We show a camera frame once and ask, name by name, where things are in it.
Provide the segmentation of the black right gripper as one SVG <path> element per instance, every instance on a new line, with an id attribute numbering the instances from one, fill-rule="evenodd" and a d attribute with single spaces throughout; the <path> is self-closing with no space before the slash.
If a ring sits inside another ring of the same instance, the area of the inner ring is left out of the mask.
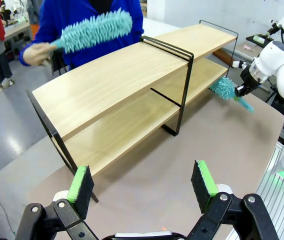
<path id="1" fill-rule="evenodd" d="M 249 71 L 250 67 L 246 66 L 244 70 L 241 72 L 240 77 L 243 80 L 243 84 L 240 86 L 236 86 L 234 88 L 234 94 L 236 96 L 246 96 L 253 89 L 257 89 L 260 86 L 260 83 L 253 78 Z"/>

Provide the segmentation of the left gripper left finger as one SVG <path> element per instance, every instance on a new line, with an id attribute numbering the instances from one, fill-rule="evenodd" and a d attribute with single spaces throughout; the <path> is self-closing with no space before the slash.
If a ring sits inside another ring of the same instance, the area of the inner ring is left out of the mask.
<path id="1" fill-rule="evenodd" d="M 94 182 L 88 166 L 80 166 L 67 191 L 60 191 L 51 204 L 28 204 L 22 214 L 17 240 L 53 240 L 58 232 L 67 232 L 72 240 L 96 240 L 85 222 Z"/>

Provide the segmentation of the person's right hand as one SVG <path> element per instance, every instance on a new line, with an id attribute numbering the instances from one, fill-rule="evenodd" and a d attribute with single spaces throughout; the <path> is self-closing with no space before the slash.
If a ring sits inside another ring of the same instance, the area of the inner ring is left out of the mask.
<path id="1" fill-rule="evenodd" d="M 30 66 L 39 66 L 49 58 L 50 53 L 57 48 L 48 42 L 34 43 L 25 49 L 22 58 Z"/>

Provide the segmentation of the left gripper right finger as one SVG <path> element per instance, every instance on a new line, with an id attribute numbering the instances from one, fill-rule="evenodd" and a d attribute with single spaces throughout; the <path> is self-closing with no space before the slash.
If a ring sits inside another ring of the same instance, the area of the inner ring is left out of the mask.
<path id="1" fill-rule="evenodd" d="M 221 225 L 231 225 L 240 240 L 278 240 L 262 198 L 255 193 L 238 198 L 219 190 L 204 160 L 196 160 L 191 183 L 201 217 L 187 235 L 188 240 L 212 240 Z"/>

